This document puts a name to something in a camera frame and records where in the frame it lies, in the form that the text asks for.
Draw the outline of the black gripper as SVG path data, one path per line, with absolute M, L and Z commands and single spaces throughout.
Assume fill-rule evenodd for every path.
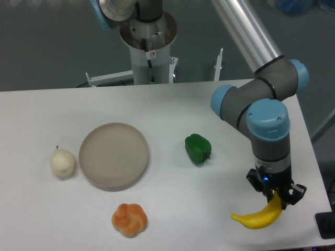
M 256 192 L 262 193 L 270 200 L 270 190 L 278 190 L 281 195 L 282 209 L 295 205 L 305 195 L 307 187 L 293 184 L 291 160 L 282 159 L 277 162 L 255 160 L 255 169 L 250 169 L 247 180 Z

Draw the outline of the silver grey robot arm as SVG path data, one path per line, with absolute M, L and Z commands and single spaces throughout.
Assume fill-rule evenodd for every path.
M 119 27 L 138 85 L 172 81 L 168 48 L 176 38 L 174 18 L 162 1 L 92 1 L 103 27 Z M 298 60 L 287 60 L 259 21 L 249 1 L 213 1 L 213 6 L 244 56 L 254 79 L 241 87 L 223 85 L 211 97 L 213 112 L 246 136 L 255 167 L 247 174 L 253 188 L 285 209 L 301 200 L 306 187 L 292 180 L 290 120 L 283 101 L 302 91 L 309 74 Z

